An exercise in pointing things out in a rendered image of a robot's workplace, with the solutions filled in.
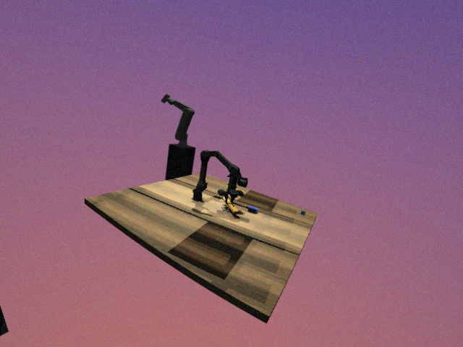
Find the yellow bar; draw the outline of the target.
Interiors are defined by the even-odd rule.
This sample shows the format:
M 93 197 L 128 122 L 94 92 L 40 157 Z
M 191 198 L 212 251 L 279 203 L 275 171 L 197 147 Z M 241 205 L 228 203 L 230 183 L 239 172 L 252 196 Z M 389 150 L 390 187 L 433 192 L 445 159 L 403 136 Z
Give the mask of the yellow bar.
M 225 197 L 223 197 L 223 201 L 226 203 L 226 200 L 225 200 Z M 238 213 L 239 211 L 235 208 L 235 206 L 233 206 L 233 204 L 228 200 L 227 201 L 227 206 L 230 208 L 230 210 L 233 212 L 233 213 Z

